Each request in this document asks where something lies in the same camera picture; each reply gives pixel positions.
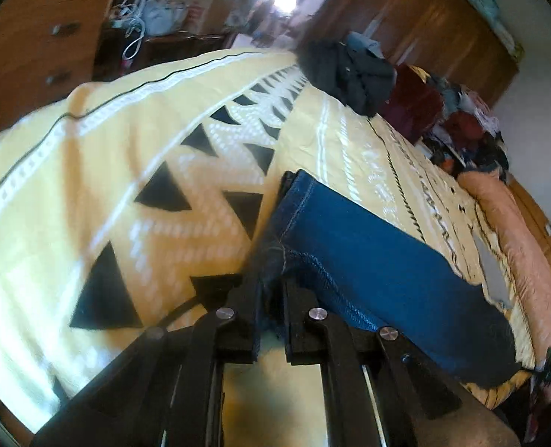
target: denim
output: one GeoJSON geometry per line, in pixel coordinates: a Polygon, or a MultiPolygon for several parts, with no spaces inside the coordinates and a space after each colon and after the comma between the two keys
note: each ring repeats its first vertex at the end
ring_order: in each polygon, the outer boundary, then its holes
{"type": "Polygon", "coordinates": [[[463,382],[495,387],[517,372],[507,319],[482,287],[426,244],[299,171],[251,258],[269,302],[293,275],[349,325],[391,325],[463,382]]]}

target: white wall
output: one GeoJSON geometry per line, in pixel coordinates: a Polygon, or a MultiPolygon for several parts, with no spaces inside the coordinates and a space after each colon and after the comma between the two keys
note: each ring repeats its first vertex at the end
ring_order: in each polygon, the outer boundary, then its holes
{"type": "Polygon", "coordinates": [[[522,42],[520,72],[495,105],[510,170],[551,220],[551,6],[497,0],[501,20],[522,42]]]}

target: wooden wardrobe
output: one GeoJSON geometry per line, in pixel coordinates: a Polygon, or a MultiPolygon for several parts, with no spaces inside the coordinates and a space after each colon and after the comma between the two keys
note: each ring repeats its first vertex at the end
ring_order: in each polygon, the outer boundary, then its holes
{"type": "Polygon", "coordinates": [[[381,42],[393,64],[465,84],[489,106],[517,74],[516,62],[467,0],[327,0],[304,40],[339,40],[349,31],[381,42]]]}

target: yellow bedspread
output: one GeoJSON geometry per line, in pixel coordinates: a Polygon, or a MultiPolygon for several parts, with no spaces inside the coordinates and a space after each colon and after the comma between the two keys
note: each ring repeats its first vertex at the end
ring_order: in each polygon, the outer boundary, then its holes
{"type": "MultiPolygon", "coordinates": [[[[0,135],[1,400],[37,430],[60,391],[75,394],[194,297],[191,277],[238,272],[280,177],[299,168],[443,254],[472,284],[484,277],[471,230],[485,234],[514,294],[476,203],[384,120],[309,85],[291,53],[214,52],[82,85],[0,135]],[[173,199],[154,203],[150,189],[166,183],[173,199]],[[241,203],[255,215],[241,219],[241,203]],[[86,289],[102,257],[120,272],[128,314],[104,316],[99,304],[98,328],[84,329],[80,307],[96,300],[86,289]]],[[[532,366],[514,301],[517,359],[532,366]]],[[[197,305],[172,327],[204,313],[197,305]]],[[[318,367],[282,365],[282,348],[265,344],[258,366],[226,372],[229,445],[324,445],[318,367]]],[[[470,387],[493,406],[521,380],[470,387]]]]}

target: wooden cabinet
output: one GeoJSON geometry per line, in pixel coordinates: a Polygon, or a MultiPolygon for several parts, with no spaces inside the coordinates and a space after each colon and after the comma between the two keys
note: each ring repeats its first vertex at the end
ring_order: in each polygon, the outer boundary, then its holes
{"type": "Polygon", "coordinates": [[[349,31],[381,42],[394,64],[418,65],[465,84],[492,106],[517,65],[467,0],[328,0],[305,40],[342,39],[349,31]]]}
{"type": "Polygon", "coordinates": [[[0,6],[0,131],[92,78],[109,0],[5,0],[0,6]]]}

